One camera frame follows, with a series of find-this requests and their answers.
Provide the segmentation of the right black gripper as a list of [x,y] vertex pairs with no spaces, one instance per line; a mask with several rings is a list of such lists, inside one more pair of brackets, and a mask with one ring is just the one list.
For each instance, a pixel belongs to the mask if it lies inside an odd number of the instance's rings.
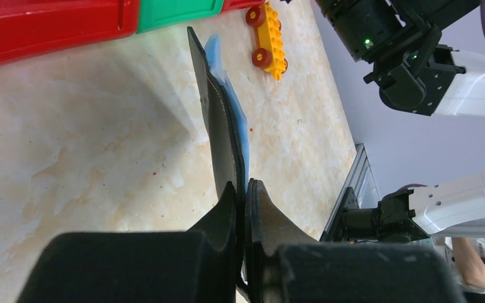
[[479,1],[317,1],[355,61],[373,63],[419,47],[476,9]]

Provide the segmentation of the person's forearm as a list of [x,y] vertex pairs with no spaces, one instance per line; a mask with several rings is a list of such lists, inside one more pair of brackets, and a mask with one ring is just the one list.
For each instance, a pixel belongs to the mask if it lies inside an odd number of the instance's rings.
[[467,238],[452,238],[453,257],[463,284],[485,294],[485,263]]

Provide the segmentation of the black leather card holder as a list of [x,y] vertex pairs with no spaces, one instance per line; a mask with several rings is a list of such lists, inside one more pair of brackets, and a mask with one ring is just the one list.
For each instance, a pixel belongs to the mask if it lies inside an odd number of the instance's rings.
[[248,122],[222,64],[220,36],[213,34],[202,45],[193,27],[187,27],[187,34],[215,186],[221,194],[231,182],[237,199],[242,201],[249,180]]

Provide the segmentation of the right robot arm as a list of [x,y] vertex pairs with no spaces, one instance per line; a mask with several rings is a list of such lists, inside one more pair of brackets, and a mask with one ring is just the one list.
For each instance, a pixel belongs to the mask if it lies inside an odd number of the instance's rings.
[[421,116],[389,109],[371,71],[355,62],[320,8],[312,6],[333,77],[356,145],[363,145],[369,172],[358,199],[373,208],[407,184],[436,185],[485,171],[485,117]]

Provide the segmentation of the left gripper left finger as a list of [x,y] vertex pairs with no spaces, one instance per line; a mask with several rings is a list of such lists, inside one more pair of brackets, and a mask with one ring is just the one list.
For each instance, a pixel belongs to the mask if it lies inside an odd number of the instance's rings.
[[236,190],[184,232],[70,232],[48,243],[19,302],[234,302]]

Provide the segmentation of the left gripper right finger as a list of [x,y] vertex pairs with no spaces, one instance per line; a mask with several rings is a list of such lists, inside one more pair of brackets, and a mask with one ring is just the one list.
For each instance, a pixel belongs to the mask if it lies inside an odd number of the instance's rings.
[[250,302],[464,302],[437,255],[400,244],[320,242],[251,179],[245,266]]

